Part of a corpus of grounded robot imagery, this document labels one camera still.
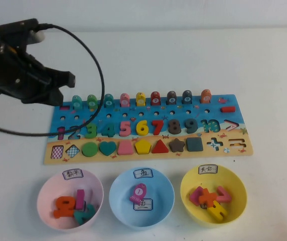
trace yellow piece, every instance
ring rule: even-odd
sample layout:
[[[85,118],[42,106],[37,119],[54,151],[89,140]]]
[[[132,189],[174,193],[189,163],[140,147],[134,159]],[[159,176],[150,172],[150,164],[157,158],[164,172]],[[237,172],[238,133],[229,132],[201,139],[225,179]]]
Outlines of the yellow piece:
[[[137,93],[135,102],[137,106],[146,106],[146,95],[142,92]]]
[[[223,221],[228,212],[217,201],[214,201],[214,206],[207,208],[207,211],[218,221]]]
[[[145,139],[141,139],[140,141],[135,143],[134,147],[137,153],[141,155],[141,154],[149,154],[152,145]]]
[[[135,127],[135,131],[139,136],[146,136],[149,132],[147,121],[146,120],[139,121],[137,126]]]

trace yellow pentagon block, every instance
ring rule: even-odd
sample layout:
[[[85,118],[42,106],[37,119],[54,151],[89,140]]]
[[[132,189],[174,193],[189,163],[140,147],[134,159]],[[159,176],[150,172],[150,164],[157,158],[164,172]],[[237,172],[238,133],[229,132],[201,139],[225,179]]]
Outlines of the yellow pentagon block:
[[[141,154],[149,154],[152,145],[145,139],[141,139],[140,141],[135,143],[134,147],[137,153],[141,155]]]

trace brown star block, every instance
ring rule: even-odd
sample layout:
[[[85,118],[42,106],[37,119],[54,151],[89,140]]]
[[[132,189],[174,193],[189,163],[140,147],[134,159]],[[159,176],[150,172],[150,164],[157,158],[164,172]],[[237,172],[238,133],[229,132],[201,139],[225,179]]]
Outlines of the brown star block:
[[[178,138],[174,139],[169,143],[170,150],[172,152],[183,152],[184,151],[185,142],[179,141]]]

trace black cable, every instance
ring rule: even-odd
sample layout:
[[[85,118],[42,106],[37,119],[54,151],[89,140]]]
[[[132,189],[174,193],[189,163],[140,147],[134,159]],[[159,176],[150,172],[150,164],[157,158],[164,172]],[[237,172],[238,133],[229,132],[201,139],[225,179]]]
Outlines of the black cable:
[[[70,31],[57,26],[57,25],[53,25],[53,24],[40,24],[39,25],[39,31],[40,30],[46,30],[46,29],[58,29],[61,30],[65,33],[67,33],[68,35],[70,35],[72,38],[74,38],[76,41],[79,42],[79,44],[81,44],[86,51],[91,55],[92,59],[95,62],[95,65],[98,68],[99,74],[100,74],[100,79],[101,79],[101,99],[100,99],[100,103],[98,106],[98,109],[95,111],[95,113],[90,117],[89,120],[87,120],[85,123],[83,123],[82,125],[78,126],[77,128],[74,129],[69,129],[66,130],[64,132],[53,132],[53,133],[23,133],[23,132],[15,132],[15,131],[10,131],[10,130],[6,130],[3,128],[0,128],[0,132],[6,133],[6,134],[10,134],[10,135],[16,135],[16,136],[23,136],[23,137],[50,137],[50,136],[58,136],[61,134],[66,134],[66,133],[71,133],[71,132],[75,132],[83,127],[85,127],[87,124],[89,124],[90,122],[93,121],[93,119],[99,114],[99,111],[101,110],[102,104],[103,104],[103,100],[104,100],[104,79],[103,79],[103,74],[101,71],[101,67],[99,65],[98,60],[96,59],[96,57],[94,56],[94,54],[91,52],[91,50],[77,37],[75,36],[73,33],[71,33]]]

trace blue bowl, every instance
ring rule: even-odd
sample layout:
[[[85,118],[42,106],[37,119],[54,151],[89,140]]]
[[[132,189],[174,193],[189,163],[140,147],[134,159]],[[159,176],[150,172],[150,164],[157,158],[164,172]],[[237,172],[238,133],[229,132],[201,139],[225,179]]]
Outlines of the blue bowl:
[[[135,187],[143,183],[147,193],[140,205],[129,200]],[[169,179],[153,168],[133,168],[113,182],[109,203],[113,214],[133,229],[147,229],[163,221],[172,211],[174,188]]]

